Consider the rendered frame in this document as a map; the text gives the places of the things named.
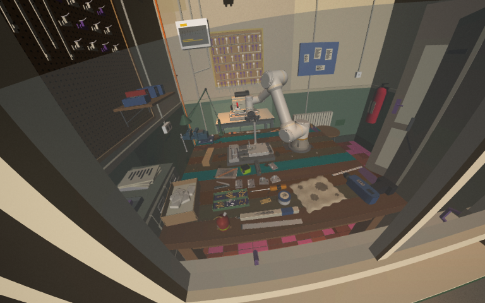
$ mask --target screwdriver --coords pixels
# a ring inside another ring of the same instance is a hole
[[[287,189],[286,184],[281,184],[281,185],[273,185],[270,188],[264,188],[264,189],[258,189],[256,191],[279,191],[281,189]]]

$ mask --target tape roll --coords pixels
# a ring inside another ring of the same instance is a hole
[[[289,205],[291,202],[291,194],[288,191],[280,191],[278,193],[278,202],[281,205]]]

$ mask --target red round object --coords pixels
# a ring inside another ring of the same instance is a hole
[[[229,218],[226,215],[217,217],[215,219],[220,230],[225,231],[229,228]]]
[[[386,93],[387,90],[385,87],[379,87],[376,90],[373,101],[371,102],[371,105],[369,105],[369,110],[367,113],[367,117],[365,118],[365,122],[371,124],[376,123],[376,119],[378,118],[378,114],[380,113],[380,109],[382,108],[382,104],[384,104]]]

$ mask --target robotic arm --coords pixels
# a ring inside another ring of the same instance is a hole
[[[263,73],[261,85],[264,90],[257,97],[246,96],[246,115],[254,115],[254,104],[261,103],[270,95],[280,118],[280,139],[283,142],[290,143],[289,147],[294,152],[305,153],[311,148],[308,143],[309,122],[301,119],[296,121],[291,119],[282,91],[287,79],[285,71],[267,71]]]

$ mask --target white radiator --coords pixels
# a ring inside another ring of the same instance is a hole
[[[314,126],[330,126],[332,123],[332,111],[328,112],[310,112],[308,114],[296,114],[294,115],[294,119],[304,119],[309,121],[309,123],[313,124]]]

